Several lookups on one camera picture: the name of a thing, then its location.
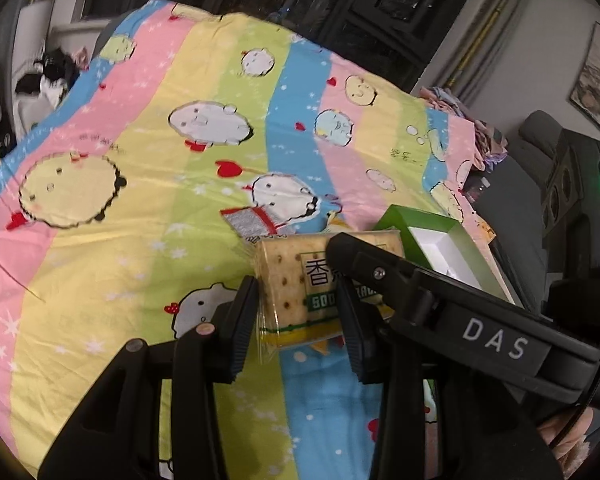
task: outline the bed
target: bed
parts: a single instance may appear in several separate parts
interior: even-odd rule
[[[407,205],[461,221],[502,282],[458,191],[473,151],[472,123],[284,28],[150,1],[0,164],[0,436],[35,473],[128,339],[178,337],[174,304],[193,294],[203,319],[235,293],[247,232]],[[246,228],[226,213],[256,208]],[[216,390],[231,478],[365,479],[380,395],[334,342],[264,363],[252,344]]]

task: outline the open box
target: open box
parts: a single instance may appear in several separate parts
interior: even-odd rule
[[[453,218],[392,205],[376,230],[398,229],[405,258],[509,301],[474,241]]]

